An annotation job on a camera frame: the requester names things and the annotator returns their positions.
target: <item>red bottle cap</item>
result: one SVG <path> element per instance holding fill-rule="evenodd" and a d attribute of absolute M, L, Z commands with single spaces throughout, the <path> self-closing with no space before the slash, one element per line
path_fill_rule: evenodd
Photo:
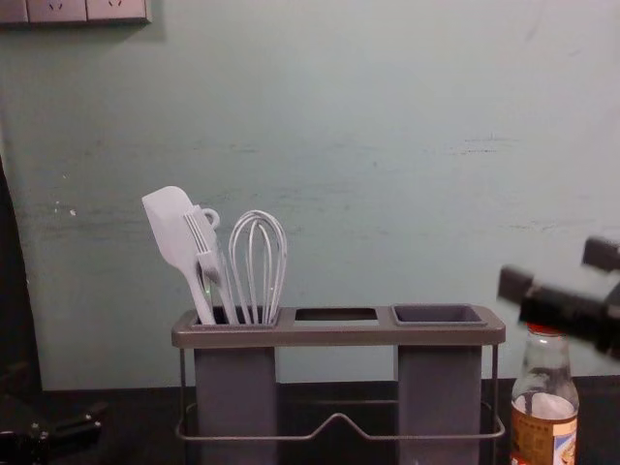
<path fill-rule="evenodd" d="M 558 331 L 557 329 L 554 329 L 552 327 L 544 326 L 544 325 L 536 325 L 534 323 L 528 323 L 527 328 L 532 332 L 537 332 L 538 334 L 549 334 L 553 336 L 562 334 L 562 331 Z"/>

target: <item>white whisk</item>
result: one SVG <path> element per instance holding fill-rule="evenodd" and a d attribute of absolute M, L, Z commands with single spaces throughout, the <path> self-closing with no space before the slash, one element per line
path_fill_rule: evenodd
<path fill-rule="evenodd" d="M 250 309 L 248 309 L 245 286 L 241 281 L 237 267 L 237 247 L 239 245 L 239 239 L 246 231 L 247 249 L 245 251 L 245 269 L 247 289 L 251 302 L 251 313 Z M 254 252 L 257 232 L 258 237 L 263 239 L 262 311 L 259 311 L 254 273 Z M 271 243 L 271 235 L 275 236 L 274 244 Z M 239 296 L 239 304 L 246 324 L 273 323 L 284 286 L 284 277 L 287 269 L 287 248 L 287 237 L 282 225 L 269 213 L 260 210 L 248 211 L 243 214 L 234 225 L 229 241 L 229 262 Z"/>

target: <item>dark countertop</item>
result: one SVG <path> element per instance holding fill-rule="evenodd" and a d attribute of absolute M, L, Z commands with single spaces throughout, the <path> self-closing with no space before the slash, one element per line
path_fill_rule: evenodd
<path fill-rule="evenodd" d="M 581 408 L 577 446 L 578 465 L 620 463 L 620 377 L 577 378 Z M 500 381 L 500 416 L 510 425 L 513 380 Z M 489 382 L 483 384 L 488 392 Z M 308 432 L 326 416 L 342 411 L 369 433 L 393 432 L 393 404 L 307 405 L 307 400 L 393 399 L 395 383 L 336 383 L 282 385 L 280 424 L 285 434 Z M 77 414 L 97 401 L 109 403 L 99 445 L 88 451 L 53 461 L 57 465 L 182 464 L 182 444 L 173 429 L 179 415 L 177 388 L 47 392 L 34 399 L 49 419 Z M 508 437 L 498 442 L 497 464 L 508 464 Z M 343 424 L 334 424 L 312 445 L 281 448 L 282 463 L 378 465 L 395 463 L 393 444 L 368 444 Z M 490 463 L 483 454 L 481 463 Z"/>

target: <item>light blue wall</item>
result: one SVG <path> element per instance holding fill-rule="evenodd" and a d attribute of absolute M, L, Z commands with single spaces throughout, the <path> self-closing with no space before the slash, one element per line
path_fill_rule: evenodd
<path fill-rule="evenodd" d="M 502 264 L 612 284 L 578 264 L 588 234 L 620 237 L 619 82 L 618 0 L 183 0 L 143 29 L 0 34 L 46 388 L 176 383 L 191 299 L 140 205 L 168 184 L 225 231 L 251 207 L 282 220 L 285 304 L 487 305 L 515 375 Z M 392 376 L 390 349 L 280 364 L 284 381 Z"/>

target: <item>utensil holder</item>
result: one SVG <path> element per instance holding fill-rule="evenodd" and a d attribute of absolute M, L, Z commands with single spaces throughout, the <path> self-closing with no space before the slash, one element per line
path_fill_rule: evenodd
<path fill-rule="evenodd" d="M 325 325 L 296 324 L 300 321 Z M 345 421 L 366 441 L 395 443 L 399 465 L 478 465 L 479 442 L 492 441 L 494 447 L 505 433 L 496 414 L 497 352 L 505 333 L 490 310 L 470 305 L 281 308 L 274 325 L 198 325 L 196 312 L 188 312 L 172 330 L 172 344 L 181 353 L 177 436 L 202 445 L 202 465 L 275 465 L 278 442 L 312 441 L 331 423 Z M 368 434 L 341 412 L 309 434 L 278 435 L 275 348 L 390 345 L 397 348 L 396 435 Z M 485 433 L 480 433 L 482 346 L 492 346 L 494 388 L 494 430 Z M 186 430 L 191 406 L 184 394 L 185 350 L 195 354 L 200 436 Z"/>

